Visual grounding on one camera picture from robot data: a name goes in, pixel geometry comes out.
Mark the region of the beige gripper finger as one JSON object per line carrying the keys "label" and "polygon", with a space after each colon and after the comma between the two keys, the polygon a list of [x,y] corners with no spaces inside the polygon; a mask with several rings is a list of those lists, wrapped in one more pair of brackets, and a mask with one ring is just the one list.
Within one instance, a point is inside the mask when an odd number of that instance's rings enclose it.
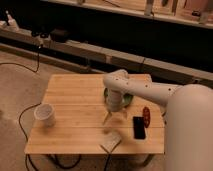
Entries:
{"label": "beige gripper finger", "polygon": [[103,120],[103,125],[112,117],[112,112],[109,112],[106,114],[104,120]]}
{"label": "beige gripper finger", "polygon": [[123,118],[127,120],[127,118],[128,118],[128,113],[127,113],[127,111],[126,111],[126,110],[122,110],[122,111],[121,111],[121,114],[122,114]]}

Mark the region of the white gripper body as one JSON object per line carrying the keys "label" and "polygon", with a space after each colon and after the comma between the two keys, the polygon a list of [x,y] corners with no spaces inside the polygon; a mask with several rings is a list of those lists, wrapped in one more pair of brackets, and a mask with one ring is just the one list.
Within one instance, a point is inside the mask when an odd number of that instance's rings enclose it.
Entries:
{"label": "white gripper body", "polygon": [[111,112],[118,112],[122,108],[123,94],[119,91],[108,90],[107,108]]}

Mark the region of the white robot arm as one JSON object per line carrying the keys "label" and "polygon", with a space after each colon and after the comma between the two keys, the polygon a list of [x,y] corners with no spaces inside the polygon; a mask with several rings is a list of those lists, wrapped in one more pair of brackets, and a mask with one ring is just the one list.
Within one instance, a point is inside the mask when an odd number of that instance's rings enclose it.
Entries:
{"label": "white robot arm", "polygon": [[166,108],[165,171],[213,171],[213,89],[131,79],[126,70],[103,76],[107,107],[121,109],[125,93]]}

